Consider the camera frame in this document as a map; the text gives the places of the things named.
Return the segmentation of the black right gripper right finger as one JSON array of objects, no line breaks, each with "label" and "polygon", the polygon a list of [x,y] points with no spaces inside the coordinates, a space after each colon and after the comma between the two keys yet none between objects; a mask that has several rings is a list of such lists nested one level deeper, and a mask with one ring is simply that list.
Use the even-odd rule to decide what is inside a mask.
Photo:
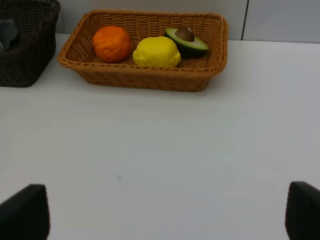
[{"label": "black right gripper right finger", "polygon": [[285,229],[290,240],[320,239],[320,190],[304,181],[289,185]]}]

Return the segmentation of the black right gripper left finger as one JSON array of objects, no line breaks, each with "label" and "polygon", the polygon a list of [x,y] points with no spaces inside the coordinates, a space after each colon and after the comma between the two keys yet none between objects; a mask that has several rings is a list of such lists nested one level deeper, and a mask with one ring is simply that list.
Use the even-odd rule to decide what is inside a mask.
[{"label": "black right gripper left finger", "polygon": [[0,204],[2,240],[46,240],[50,210],[46,186],[30,184]]}]

